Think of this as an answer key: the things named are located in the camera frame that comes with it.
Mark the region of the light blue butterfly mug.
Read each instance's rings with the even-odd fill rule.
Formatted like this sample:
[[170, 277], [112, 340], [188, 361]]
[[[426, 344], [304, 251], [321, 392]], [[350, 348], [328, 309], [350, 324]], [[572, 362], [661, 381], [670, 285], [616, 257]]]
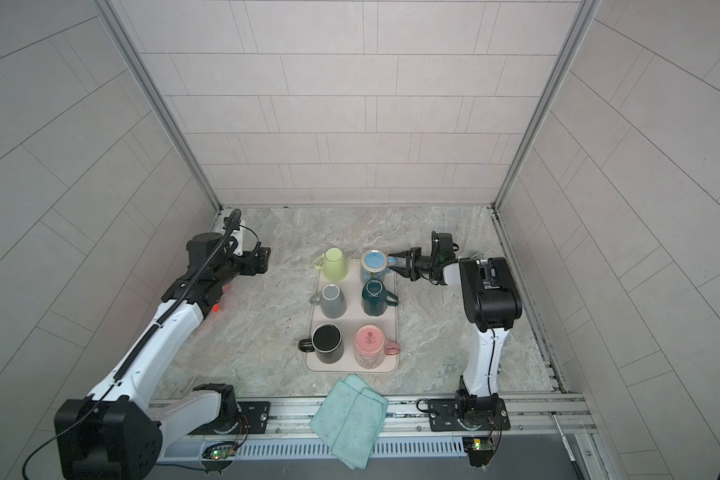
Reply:
[[392, 272], [391, 267], [400, 264], [398, 258], [389, 257], [384, 252], [375, 249], [366, 251], [361, 256], [360, 261], [360, 279], [362, 283], [367, 283], [370, 280], [383, 282], [386, 275]]

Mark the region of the light green mug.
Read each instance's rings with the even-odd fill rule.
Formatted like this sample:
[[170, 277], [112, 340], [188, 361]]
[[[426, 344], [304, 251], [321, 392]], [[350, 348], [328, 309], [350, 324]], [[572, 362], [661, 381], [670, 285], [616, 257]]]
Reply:
[[343, 252], [336, 247], [329, 248], [313, 261], [313, 267], [320, 270], [325, 279], [337, 283], [348, 273], [348, 263]]

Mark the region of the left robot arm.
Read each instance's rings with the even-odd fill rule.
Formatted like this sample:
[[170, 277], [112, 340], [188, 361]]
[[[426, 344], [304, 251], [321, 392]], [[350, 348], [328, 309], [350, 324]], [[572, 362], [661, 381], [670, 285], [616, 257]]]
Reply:
[[250, 422], [228, 384], [202, 384], [182, 400], [149, 409], [163, 373], [225, 286], [239, 275], [268, 269], [270, 248], [237, 250], [246, 229], [241, 215], [234, 209], [221, 232], [188, 241], [187, 271], [163, 294], [145, 331], [84, 398], [69, 399], [56, 412], [50, 441], [58, 448], [64, 478], [143, 479], [168, 446], [197, 429], [248, 437]]

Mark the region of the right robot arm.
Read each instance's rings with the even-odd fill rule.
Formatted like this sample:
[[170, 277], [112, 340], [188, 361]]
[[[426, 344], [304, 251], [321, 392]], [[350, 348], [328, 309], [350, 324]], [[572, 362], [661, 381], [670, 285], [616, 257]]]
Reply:
[[503, 257], [458, 257], [449, 233], [431, 233], [431, 253], [419, 247], [391, 253], [388, 268], [417, 281], [459, 286], [464, 312], [474, 325], [469, 360], [453, 400], [428, 399], [424, 410], [434, 431], [503, 431], [510, 422], [499, 397], [498, 373], [503, 346], [522, 315], [522, 300]]

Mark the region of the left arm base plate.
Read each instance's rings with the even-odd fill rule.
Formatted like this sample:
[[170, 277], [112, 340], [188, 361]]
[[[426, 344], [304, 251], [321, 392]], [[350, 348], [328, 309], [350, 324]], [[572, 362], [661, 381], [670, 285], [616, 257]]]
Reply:
[[236, 403], [237, 415], [225, 420], [212, 431], [218, 435], [264, 434], [266, 432], [271, 404], [265, 401], [243, 401]]

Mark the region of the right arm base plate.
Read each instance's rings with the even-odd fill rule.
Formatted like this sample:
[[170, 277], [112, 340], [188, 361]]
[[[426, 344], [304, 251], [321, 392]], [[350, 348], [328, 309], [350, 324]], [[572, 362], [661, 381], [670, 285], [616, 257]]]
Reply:
[[511, 429], [509, 414], [502, 399], [491, 409], [462, 413], [453, 399], [428, 399], [427, 413], [433, 432], [488, 432]]

